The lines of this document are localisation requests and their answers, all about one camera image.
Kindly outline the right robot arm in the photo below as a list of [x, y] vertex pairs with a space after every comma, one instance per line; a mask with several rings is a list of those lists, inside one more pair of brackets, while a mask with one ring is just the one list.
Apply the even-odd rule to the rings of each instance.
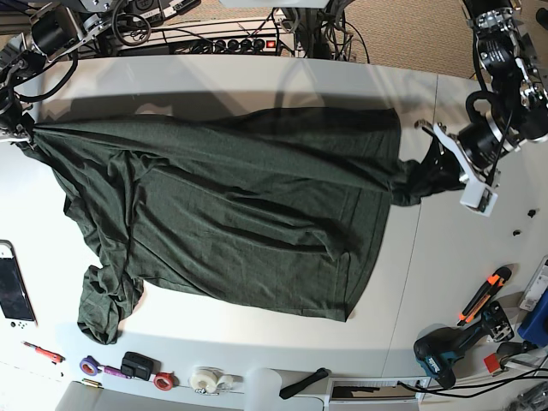
[[[59, 1], [47, 3], [29, 16], [30, 28], [1, 49], [1, 141], [29, 142], [36, 103], [52, 97], [69, 81], [81, 57], [107, 57], [113, 46], [107, 36], [118, 32], [116, 20], [125, 1]], [[15, 89], [62, 60], [71, 65], [62, 79], [40, 95]]]

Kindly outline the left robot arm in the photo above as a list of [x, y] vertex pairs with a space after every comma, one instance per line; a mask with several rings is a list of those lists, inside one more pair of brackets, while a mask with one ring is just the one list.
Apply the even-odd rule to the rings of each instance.
[[470, 123], [455, 135], [472, 169], [492, 184], [497, 163], [527, 141], [547, 138], [547, 90], [512, 1], [466, 1], [479, 90], [465, 103]]

